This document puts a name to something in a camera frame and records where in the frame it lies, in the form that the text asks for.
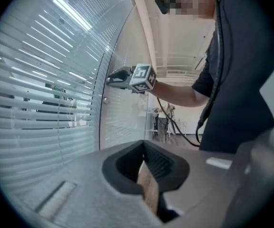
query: white venetian blind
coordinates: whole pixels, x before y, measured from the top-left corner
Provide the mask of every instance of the white venetian blind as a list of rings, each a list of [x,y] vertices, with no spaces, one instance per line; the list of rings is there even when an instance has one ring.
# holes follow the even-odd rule
[[[102,92],[131,0],[14,0],[0,19],[0,184],[26,193],[98,150]]]

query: white ceiling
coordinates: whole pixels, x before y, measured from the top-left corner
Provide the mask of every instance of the white ceiling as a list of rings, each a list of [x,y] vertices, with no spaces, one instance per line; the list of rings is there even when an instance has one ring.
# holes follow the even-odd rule
[[[163,15],[155,0],[145,0],[155,44],[157,77],[191,85],[205,64],[214,20]]]

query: t-shirt sleeve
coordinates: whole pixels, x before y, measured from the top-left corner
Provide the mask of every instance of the t-shirt sleeve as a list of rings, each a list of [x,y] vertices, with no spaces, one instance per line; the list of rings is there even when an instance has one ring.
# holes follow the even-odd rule
[[[192,88],[198,93],[210,97],[213,88],[213,83],[214,80],[209,73],[209,62],[206,59],[205,67],[203,71],[200,73],[199,78],[192,85]]]

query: cube with printed marker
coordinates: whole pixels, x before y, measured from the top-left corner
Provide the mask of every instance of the cube with printed marker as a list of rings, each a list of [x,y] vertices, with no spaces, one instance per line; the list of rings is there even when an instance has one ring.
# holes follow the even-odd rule
[[[139,92],[152,90],[156,82],[156,72],[151,64],[137,64],[129,82],[131,89]]]

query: white wall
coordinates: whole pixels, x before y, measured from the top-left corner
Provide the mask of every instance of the white wall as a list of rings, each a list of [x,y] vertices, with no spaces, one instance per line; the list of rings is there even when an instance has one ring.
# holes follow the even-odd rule
[[[161,104],[166,104],[165,101],[160,100]],[[197,123],[199,120],[199,117],[201,113],[203,112],[203,109],[205,105],[200,107],[183,107],[183,106],[175,106],[174,116],[175,121],[178,122],[180,120],[181,122],[186,122],[186,134],[195,134]],[[155,107],[159,107],[158,101],[156,99],[155,101]],[[202,128],[199,129],[198,133],[202,134],[204,132],[206,126],[206,122]]]

